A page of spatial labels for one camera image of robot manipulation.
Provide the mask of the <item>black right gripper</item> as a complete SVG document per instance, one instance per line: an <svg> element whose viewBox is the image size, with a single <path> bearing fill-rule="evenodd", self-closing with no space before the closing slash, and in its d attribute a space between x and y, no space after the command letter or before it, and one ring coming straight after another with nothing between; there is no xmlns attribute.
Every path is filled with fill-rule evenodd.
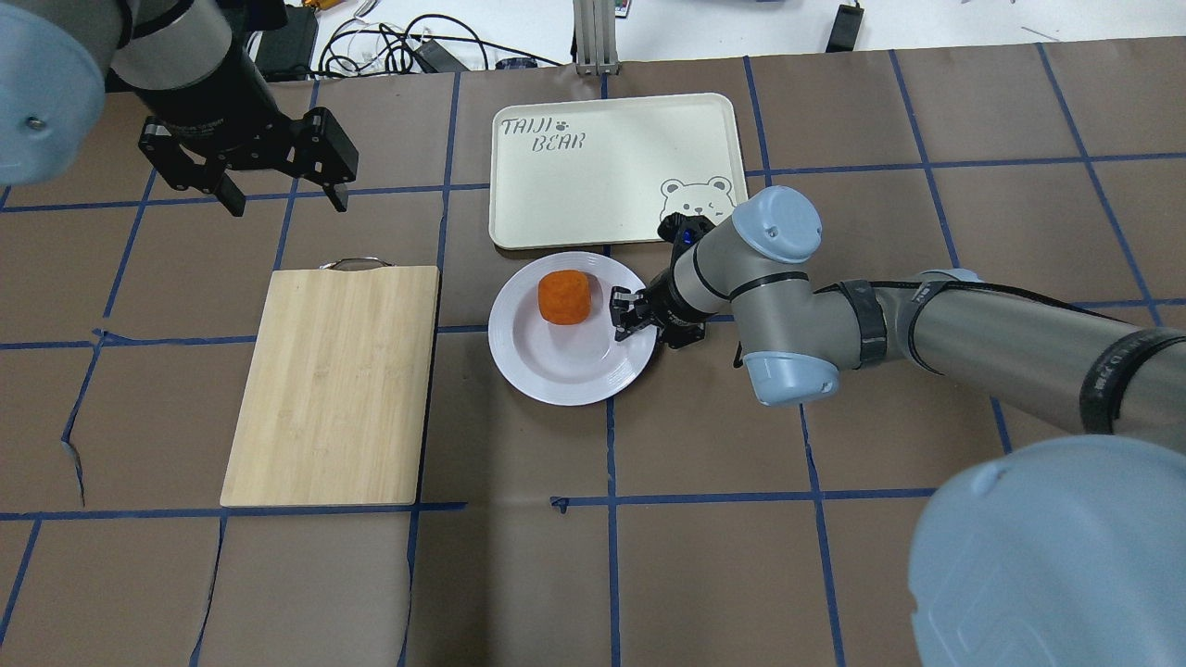
<svg viewBox="0 0 1186 667"><path fill-rule="evenodd" d="M680 258L689 253L712 231L715 224L702 215L674 212L658 223L657 235L671 244L667 269L648 284L648 287L631 291L612 287L608 309L613 315L626 313L626 320L614 325L614 341L623 342L639 331L653 328L657 342L670 349L695 345L706 337L706 320L709 315L693 309L676 288L675 269Z"/></svg>

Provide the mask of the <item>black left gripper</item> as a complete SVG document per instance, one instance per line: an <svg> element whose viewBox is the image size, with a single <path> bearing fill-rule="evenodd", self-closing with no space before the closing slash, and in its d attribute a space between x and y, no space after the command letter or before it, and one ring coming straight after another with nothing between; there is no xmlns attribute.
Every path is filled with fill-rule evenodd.
<svg viewBox="0 0 1186 667"><path fill-rule="evenodd" d="M168 185L208 186L227 170L278 170L323 185L334 211L347 212L361 152L327 108L288 117L270 89L139 90L138 97L149 112L138 146ZM219 176L213 195L232 217L246 215L246 193L229 176Z"/></svg>

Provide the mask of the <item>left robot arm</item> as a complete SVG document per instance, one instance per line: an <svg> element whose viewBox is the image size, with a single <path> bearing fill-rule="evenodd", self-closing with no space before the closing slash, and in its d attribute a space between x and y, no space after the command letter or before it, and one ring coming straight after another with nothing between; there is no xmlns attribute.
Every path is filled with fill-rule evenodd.
<svg viewBox="0 0 1186 667"><path fill-rule="evenodd" d="M168 188L238 217L232 171L278 170L347 211L359 150L327 108L280 110L213 1L5 1L1 15L5 186L70 169L114 72L148 109L138 147Z"/></svg>

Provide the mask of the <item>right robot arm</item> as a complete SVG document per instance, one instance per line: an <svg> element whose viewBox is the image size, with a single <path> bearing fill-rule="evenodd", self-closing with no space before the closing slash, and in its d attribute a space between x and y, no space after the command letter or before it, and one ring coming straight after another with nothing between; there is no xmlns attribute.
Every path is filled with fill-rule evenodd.
<svg viewBox="0 0 1186 667"><path fill-rule="evenodd" d="M925 666L1181 666L1182 330L1140 328L968 269L812 288L822 222L763 189L726 214L670 214L671 262L617 286L616 338L668 347L729 309L737 364L769 407L839 392L842 371L903 360L973 385L1064 436L938 488L908 557Z"/></svg>

